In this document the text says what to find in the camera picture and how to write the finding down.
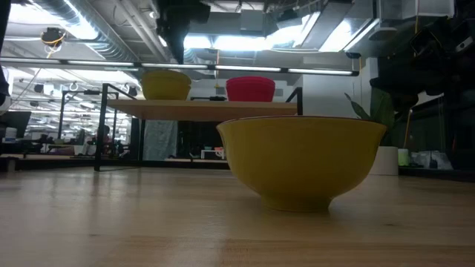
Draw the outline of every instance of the potted plant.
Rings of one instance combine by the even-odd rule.
[[[379,145],[373,167],[370,174],[378,175],[398,175],[398,148],[391,146],[390,134],[394,127],[394,108],[391,95],[378,88],[373,88],[372,105],[370,114],[364,111],[363,107],[354,102],[350,96],[345,94],[351,102],[351,106],[361,119],[370,120],[386,125],[387,130]]]

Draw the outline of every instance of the computer monitor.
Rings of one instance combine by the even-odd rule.
[[[0,116],[0,128],[15,128],[16,138],[23,138],[30,117],[30,111],[8,111]]]

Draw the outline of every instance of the cable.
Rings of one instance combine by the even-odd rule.
[[[255,8],[252,6],[252,4],[249,3],[248,1],[244,1],[244,3],[248,4],[252,8],[252,10],[255,10]]]
[[[406,134],[404,135],[404,145],[402,146],[402,148],[406,148],[407,136],[409,134],[410,115],[412,114],[412,110],[413,108],[410,108],[409,111],[407,112]]]
[[[243,7],[243,2],[241,0],[239,0],[239,2],[237,3],[236,9],[235,9],[235,13],[237,11],[239,11],[242,7]]]
[[[416,0],[417,1],[417,10],[416,10],[416,27],[415,27],[415,33],[419,32],[419,8],[421,7],[421,0]]]
[[[48,45],[45,45],[45,52],[46,52],[46,53],[51,53],[51,52],[52,52],[52,53],[56,53],[56,52],[59,52],[60,50],[61,50],[61,46],[58,47],[57,49],[54,49],[54,48],[52,48],[52,47],[50,47],[50,46],[48,46]]]
[[[11,42],[29,42],[29,41],[41,41],[41,38],[38,37],[5,37],[4,41]]]
[[[43,33],[39,36],[39,38],[42,40],[43,44],[45,44],[45,45],[53,45],[54,44],[54,46],[56,46],[60,41],[62,41],[65,38],[65,36],[66,36],[66,32],[63,33],[62,36],[59,37],[58,39],[56,39],[54,41],[50,41],[50,42],[49,41],[47,42],[47,41],[43,40]]]

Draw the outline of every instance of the red bowl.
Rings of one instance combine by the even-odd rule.
[[[226,91],[229,101],[272,102],[275,83],[263,77],[239,77],[228,80]]]

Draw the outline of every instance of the ceiling light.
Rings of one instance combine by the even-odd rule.
[[[289,73],[345,75],[345,76],[351,76],[353,74],[353,72],[349,70],[313,70],[313,69],[297,69],[297,68],[290,68]]]
[[[167,43],[166,43],[166,41],[165,41],[165,39],[163,39],[162,36],[158,36],[158,39],[160,40],[160,44],[162,44],[163,47],[167,47],[167,46],[168,46]]]
[[[325,43],[318,49],[320,52],[339,52],[351,41],[351,26],[346,19],[344,19],[339,26],[328,36]]]
[[[9,110],[9,111],[30,111],[31,113],[36,113],[36,114],[51,114],[51,115],[59,115],[61,114],[61,111],[38,111],[38,110]],[[91,116],[99,116],[100,112],[78,112],[78,111],[65,111],[64,115],[91,115]],[[114,118],[113,113],[106,113],[105,114],[106,118]],[[127,117],[127,114],[125,113],[118,113],[117,118],[118,119],[124,119]]]
[[[80,119],[74,119],[74,118],[63,118],[62,119],[65,122],[80,122]]]
[[[2,57],[0,60],[2,63],[36,63],[36,64],[59,64],[59,60],[56,59],[28,59],[28,58],[15,58],[15,57]]]
[[[91,104],[91,103],[87,103],[87,102],[81,102],[80,105],[84,106],[84,107],[87,107],[87,108],[95,108],[96,107],[95,104]]]
[[[82,61],[82,60],[69,60],[69,64],[75,65],[92,65],[92,66],[114,66],[114,67],[133,67],[134,63],[131,62],[103,62],[103,61]]]
[[[379,23],[379,19],[375,19],[366,29],[364,29],[357,37],[354,38],[343,50],[346,52],[351,49],[351,47],[355,46],[358,42],[360,42],[363,37],[365,37],[377,24]]]
[[[290,26],[282,28],[275,33],[266,37],[266,42],[270,47],[274,45],[282,45],[289,42],[293,42],[296,38],[298,38],[302,31],[302,25],[297,26]]]
[[[305,24],[304,29],[301,31],[301,34],[295,39],[293,47],[297,47],[299,45],[302,45],[309,35],[310,31],[312,30],[313,26],[317,22],[318,17],[320,16],[320,12],[315,12],[312,15],[308,15],[302,18],[302,22]]]
[[[69,98],[73,98],[74,100],[77,100],[77,101],[84,101],[84,99],[78,97],[78,96],[72,96],[70,93],[66,95],[67,97]]]
[[[128,90],[128,94],[131,96],[137,96],[137,87],[136,86],[130,86],[130,89]]]
[[[279,72],[279,67],[251,67],[251,66],[225,66],[217,65],[217,70],[250,70],[250,71],[267,71],[267,72]]]
[[[189,69],[189,70],[206,70],[206,65],[194,64],[162,64],[162,63],[142,63],[143,67],[157,67],[157,68],[175,68],[175,69]]]
[[[264,37],[219,36],[214,48],[227,51],[262,51],[272,47]]]
[[[297,12],[293,10],[293,8],[289,8],[285,10],[278,18],[277,18],[277,27],[280,29],[284,29],[286,27],[292,27],[301,25],[302,21],[298,16]]]
[[[183,41],[185,49],[189,48],[211,48],[211,42],[207,36],[190,36],[185,37]]]

